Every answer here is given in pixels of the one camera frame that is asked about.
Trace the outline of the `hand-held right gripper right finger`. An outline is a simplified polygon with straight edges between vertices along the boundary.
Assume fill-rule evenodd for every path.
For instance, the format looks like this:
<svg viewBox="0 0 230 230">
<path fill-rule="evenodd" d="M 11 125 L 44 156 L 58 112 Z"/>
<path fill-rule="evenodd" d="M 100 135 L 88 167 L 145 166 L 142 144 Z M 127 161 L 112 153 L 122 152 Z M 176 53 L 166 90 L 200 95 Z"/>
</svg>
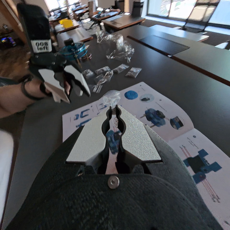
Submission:
<svg viewBox="0 0 230 230">
<path fill-rule="evenodd" d="M 119 174 L 128 174 L 136 165 L 160 163 L 161 157 L 150 135 L 154 131 L 120 105 L 116 105 L 118 129 L 121 131 L 117 161 Z"/>
</svg>

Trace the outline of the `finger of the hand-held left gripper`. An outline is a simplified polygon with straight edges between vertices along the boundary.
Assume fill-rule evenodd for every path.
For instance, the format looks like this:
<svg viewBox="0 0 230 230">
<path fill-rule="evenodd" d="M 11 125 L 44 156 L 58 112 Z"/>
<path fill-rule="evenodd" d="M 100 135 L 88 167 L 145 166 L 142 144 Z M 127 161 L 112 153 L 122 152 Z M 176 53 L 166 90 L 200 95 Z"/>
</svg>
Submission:
<svg viewBox="0 0 230 230">
<path fill-rule="evenodd" d="M 44 80 L 45 88 L 52 94 L 54 101 L 56 103 L 64 101 L 70 104 L 70 99 L 65 90 L 63 79 L 61 81 L 57 80 L 55 78 L 55 72 L 50 69 L 39 69 L 38 72 Z"/>
<path fill-rule="evenodd" d="M 64 68 L 64 74 L 66 79 L 70 80 L 70 83 L 75 92 L 77 88 L 80 88 L 81 91 L 84 92 L 88 97 L 91 96 L 90 89 L 85 81 L 83 74 L 76 67 L 73 65 L 66 65 Z"/>
</svg>

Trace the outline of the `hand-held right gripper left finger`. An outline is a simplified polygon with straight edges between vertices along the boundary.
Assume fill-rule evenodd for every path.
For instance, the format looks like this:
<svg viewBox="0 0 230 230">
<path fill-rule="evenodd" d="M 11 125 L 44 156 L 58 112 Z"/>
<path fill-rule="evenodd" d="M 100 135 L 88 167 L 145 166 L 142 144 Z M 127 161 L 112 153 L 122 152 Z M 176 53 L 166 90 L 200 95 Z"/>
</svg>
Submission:
<svg viewBox="0 0 230 230">
<path fill-rule="evenodd" d="M 106 134 L 110 129 L 111 117 L 112 109 L 107 107 L 83 126 L 66 159 L 67 163 L 92 166 L 97 174 L 106 173 L 109 159 L 109 142 Z"/>
</svg>

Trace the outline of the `person's left forearm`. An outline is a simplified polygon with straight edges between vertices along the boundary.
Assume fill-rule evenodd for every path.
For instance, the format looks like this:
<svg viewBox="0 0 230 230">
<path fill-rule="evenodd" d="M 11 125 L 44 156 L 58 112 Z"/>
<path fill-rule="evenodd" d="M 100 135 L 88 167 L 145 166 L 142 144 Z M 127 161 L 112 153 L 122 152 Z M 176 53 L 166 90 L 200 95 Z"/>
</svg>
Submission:
<svg viewBox="0 0 230 230">
<path fill-rule="evenodd" d="M 20 112 L 19 102 L 20 87 L 18 85 L 8 85 L 0 88 L 0 118 L 8 117 Z"/>
</svg>

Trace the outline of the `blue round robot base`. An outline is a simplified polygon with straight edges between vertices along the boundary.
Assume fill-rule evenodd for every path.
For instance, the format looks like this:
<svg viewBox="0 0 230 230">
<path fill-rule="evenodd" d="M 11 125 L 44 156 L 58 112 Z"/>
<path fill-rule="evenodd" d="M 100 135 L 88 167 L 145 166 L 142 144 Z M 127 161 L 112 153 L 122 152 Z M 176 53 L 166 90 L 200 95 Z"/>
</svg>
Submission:
<svg viewBox="0 0 230 230">
<path fill-rule="evenodd" d="M 88 61 L 92 58 L 92 54 L 88 52 L 89 45 L 84 42 L 74 42 L 73 39 L 64 41 L 64 47 L 59 50 L 67 60 L 78 64 L 81 67 L 81 62 Z"/>
</svg>

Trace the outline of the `wood-edged background desk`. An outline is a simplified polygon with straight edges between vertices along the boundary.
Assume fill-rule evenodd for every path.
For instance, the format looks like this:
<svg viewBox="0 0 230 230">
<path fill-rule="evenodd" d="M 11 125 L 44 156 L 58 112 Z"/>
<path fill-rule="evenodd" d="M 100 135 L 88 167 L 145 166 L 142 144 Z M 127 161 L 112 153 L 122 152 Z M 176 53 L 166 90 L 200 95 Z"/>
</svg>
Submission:
<svg viewBox="0 0 230 230">
<path fill-rule="evenodd" d="M 102 20 L 103 24 L 115 30 L 121 30 L 145 21 L 143 17 L 134 17 L 131 15 L 120 14 Z"/>
</svg>

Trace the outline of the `dark desk mat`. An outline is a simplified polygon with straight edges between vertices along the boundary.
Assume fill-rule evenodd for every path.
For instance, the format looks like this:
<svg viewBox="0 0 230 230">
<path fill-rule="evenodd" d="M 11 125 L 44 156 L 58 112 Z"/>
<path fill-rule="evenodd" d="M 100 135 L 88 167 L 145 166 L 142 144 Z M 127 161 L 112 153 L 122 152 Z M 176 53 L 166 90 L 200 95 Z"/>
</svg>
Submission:
<svg viewBox="0 0 230 230">
<path fill-rule="evenodd" d="M 155 35 L 142 38 L 139 40 L 139 42 L 150 47 L 151 49 L 157 49 L 169 55 L 175 55 L 190 48 L 189 46 Z"/>
</svg>

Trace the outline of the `person's left hand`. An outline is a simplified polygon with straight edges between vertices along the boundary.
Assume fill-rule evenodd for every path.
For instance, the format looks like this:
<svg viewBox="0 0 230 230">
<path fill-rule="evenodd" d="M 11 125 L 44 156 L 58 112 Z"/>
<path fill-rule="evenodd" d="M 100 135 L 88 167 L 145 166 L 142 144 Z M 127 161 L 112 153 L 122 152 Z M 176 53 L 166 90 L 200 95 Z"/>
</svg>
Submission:
<svg viewBox="0 0 230 230">
<path fill-rule="evenodd" d="M 45 88 L 43 82 L 37 79 L 26 80 L 19 83 L 19 89 L 16 104 L 21 109 L 25 109 L 42 99 L 52 97 L 52 93 Z"/>
</svg>

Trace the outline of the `group of small screw bags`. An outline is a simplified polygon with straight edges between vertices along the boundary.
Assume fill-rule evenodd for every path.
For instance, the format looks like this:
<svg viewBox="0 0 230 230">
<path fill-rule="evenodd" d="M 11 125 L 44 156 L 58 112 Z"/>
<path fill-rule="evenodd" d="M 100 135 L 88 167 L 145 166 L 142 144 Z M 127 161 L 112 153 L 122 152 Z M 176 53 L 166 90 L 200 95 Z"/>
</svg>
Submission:
<svg viewBox="0 0 230 230">
<path fill-rule="evenodd" d="M 103 84 L 110 82 L 114 74 L 120 74 L 128 68 L 129 66 L 126 64 L 121 64 L 114 69 L 111 69 L 109 66 L 105 66 L 103 68 L 95 70 L 94 72 L 90 69 L 84 70 L 82 74 L 86 80 L 94 78 L 95 84 L 88 85 L 88 87 L 90 89 L 90 92 L 99 93 Z"/>
</svg>

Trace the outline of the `yellow storage bin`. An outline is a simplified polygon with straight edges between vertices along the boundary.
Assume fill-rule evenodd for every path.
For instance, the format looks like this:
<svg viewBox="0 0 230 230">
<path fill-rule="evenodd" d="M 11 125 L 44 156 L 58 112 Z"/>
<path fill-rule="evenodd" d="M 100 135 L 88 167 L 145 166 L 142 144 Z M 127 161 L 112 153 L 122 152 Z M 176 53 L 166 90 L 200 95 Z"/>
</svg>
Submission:
<svg viewBox="0 0 230 230">
<path fill-rule="evenodd" d="M 59 24 L 61 24 L 64 28 L 69 28 L 73 26 L 72 20 L 67 18 L 59 20 Z"/>
</svg>

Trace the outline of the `printed assembly manual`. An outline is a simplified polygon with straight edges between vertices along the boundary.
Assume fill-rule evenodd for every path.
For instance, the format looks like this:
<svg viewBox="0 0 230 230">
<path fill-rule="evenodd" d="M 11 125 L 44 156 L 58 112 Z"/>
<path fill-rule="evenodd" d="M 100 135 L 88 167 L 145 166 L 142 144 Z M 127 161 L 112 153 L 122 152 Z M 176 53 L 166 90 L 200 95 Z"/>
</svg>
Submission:
<svg viewBox="0 0 230 230">
<path fill-rule="evenodd" d="M 148 125 L 185 163 L 219 224 L 230 229 L 230 158 L 194 125 L 182 108 L 146 83 L 120 91 L 118 105 Z M 105 109 L 100 100 L 62 115 L 63 142 Z"/>
</svg>

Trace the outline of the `crumpled clear plastic wrap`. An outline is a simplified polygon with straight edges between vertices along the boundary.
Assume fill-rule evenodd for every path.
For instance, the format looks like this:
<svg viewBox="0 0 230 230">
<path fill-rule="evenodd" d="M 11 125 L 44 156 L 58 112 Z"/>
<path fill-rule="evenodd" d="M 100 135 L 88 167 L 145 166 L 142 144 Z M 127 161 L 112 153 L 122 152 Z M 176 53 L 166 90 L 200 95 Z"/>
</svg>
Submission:
<svg viewBox="0 0 230 230">
<path fill-rule="evenodd" d="M 107 32 L 96 32 L 97 43 L 106 50 L 107 59 L 131 62 L 135 49 L 124 39 L 120 33 L 109 34 Z"/>
</svg>

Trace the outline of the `person in white shirt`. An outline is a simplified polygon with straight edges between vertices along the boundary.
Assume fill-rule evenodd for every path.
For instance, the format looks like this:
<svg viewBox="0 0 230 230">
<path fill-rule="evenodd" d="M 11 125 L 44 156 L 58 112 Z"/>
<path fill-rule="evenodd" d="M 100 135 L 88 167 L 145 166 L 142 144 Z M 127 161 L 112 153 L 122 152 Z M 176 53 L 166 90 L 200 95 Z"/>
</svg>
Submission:
<svg viewBox="0 0 230 230">
<path fill-rule="evenodd" d="M 14 152 L 14 140 L 10 133 L 0 130 L 0 221 L 3 219 L 11 164 Z"/>
</svg>

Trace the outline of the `black mesh office chair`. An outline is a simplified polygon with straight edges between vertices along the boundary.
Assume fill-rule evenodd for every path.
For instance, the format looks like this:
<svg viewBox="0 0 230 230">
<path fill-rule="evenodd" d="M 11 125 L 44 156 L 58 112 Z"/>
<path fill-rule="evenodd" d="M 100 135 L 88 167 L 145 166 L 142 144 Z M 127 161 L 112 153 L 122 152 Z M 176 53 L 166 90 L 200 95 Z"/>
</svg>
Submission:
<svg viewBox="0 0 230 230">
<path fill-rule="evenodd" d="M 219 2 L 220 0 L 197 0 L 181 30 L 192 33 L 204 32 Z"/>
</svg>

